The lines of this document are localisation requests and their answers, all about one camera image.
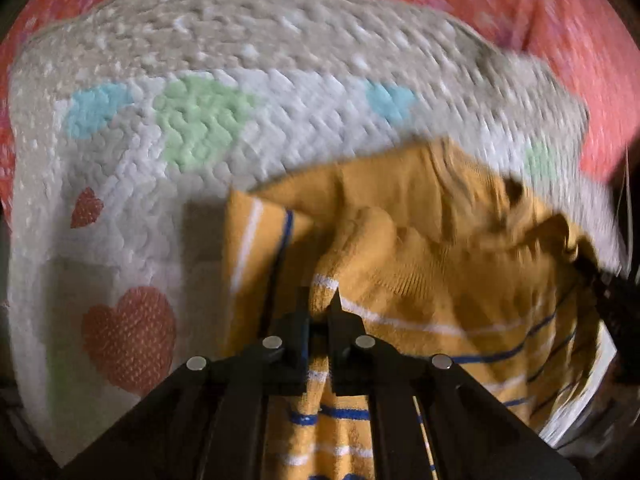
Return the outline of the quilted heart-pattern blanket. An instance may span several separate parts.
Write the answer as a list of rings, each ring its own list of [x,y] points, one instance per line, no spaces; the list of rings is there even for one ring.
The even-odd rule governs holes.
[[[589,114],[538,58],[453,16],[378,0],[108,0],[11,70],[8,301],[26,414],[67,464],[191,356],[228,356],[232,191],[446,140],[623,264],[614,207],[578,167]],[[598,325],[582,393],[614,356]]]

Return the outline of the red floral bedsheet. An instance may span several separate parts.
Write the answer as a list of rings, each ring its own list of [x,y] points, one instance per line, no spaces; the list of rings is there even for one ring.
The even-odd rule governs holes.
[[[2,39],[2,73],[38,29],[102,1],[27,0]],[[639,50],[608,0],[398,1],[444,11],[500,48],[544,60],[588,106],[582,171],[598,182],[612,178],[639,130]]]

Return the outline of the yellow striped knit sweater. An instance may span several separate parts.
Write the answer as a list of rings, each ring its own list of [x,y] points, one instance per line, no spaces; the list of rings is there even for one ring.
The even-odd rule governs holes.
[[[598,319],[578,278],[589,237],[449,141],[232,191],[224,278],[237,352],[310,290],[408,356],[451,356],[528,426],[582,393]]]

